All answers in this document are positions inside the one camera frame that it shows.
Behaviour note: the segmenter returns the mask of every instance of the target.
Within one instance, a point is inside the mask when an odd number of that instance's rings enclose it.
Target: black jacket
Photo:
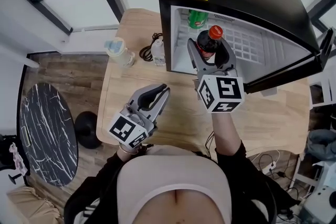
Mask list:
[[[275,223],[277,210],[290,208],[296,201],[275,181],[259,172],[246,158],[241,144],[234,156],[217,153],[218,165],[225,173],[232,199],[232,224]],[[118,223],[117,177],[125,163],[114,154],[96,177],[88,177],[67,201],[64,208],[65,224],[73,224],[75,216],[97,198],[99,205],[86,221],[89,223]],[[267,208],[269,221],[251,200],[261,201]]]

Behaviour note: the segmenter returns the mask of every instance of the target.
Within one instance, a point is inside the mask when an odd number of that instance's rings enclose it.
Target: round table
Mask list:
[[[38,83],[21,104],[20,136],[30,168],[47,183],[71,182],[78,165],[78,147],[70,110],[50,84]]]

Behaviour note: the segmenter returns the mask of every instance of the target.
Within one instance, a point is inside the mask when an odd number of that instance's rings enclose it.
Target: mini fridge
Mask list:
[[[167,71],[196,74],[187,41],[213,25],[237,58],[246,93],[270,89],[321,72],[334,29],[316,39],[301,0],[159,0]],[[189,10],[208,13],[201,29],[189,26]]]

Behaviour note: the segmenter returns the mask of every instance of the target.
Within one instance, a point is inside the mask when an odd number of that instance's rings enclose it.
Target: white bottle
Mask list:
[[[166,59],[164,57],[164,47],[163,42],[157,39],[151,48],[151,54],[153,56],[154,64],[158,67],[163,67],[166,65]]]

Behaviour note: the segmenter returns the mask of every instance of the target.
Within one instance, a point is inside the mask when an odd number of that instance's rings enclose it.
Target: fridge door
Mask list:
[[[286,66],[256,81],[244,84],[246,93],[253,93],[277,87],[322,72],[335,39],[335,29],[328,29],[322,36],[320,53],[304,57],[299,62]]]

